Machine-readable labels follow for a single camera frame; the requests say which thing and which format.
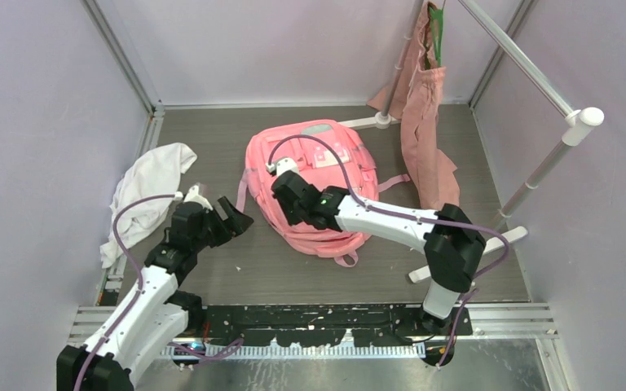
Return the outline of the pink student backpack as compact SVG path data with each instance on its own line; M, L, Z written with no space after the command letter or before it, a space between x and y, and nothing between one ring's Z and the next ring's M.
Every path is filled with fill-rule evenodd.
M236 207L252 196L267 223L295 250L353 267L368 234L314 227L313 213L330 208L351 191L368 200L401 182L384 182L358 133L333 120L282 125L255 134L245 150Z

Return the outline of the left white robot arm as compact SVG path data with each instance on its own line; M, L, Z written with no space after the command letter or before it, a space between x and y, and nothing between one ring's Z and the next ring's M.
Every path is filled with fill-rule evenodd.
M58 390L133 390L159 353L180 334L195 336L205 325L199 296L180 284L197 255L244 234L253 219L226 197L223 214L199 195L179 203L163 240L137 267L135 289L80 346L67 345L56 368Z

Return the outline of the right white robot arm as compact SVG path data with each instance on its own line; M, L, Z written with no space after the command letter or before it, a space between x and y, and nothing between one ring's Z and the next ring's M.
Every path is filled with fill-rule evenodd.
M434 211L373 202L341 187L319 190L293 171L278 176L271 191L291 225L374 235L423 254L430 285L421 326L433 335L450 326L453 306L471 289L487 244L459 207L446 204Z

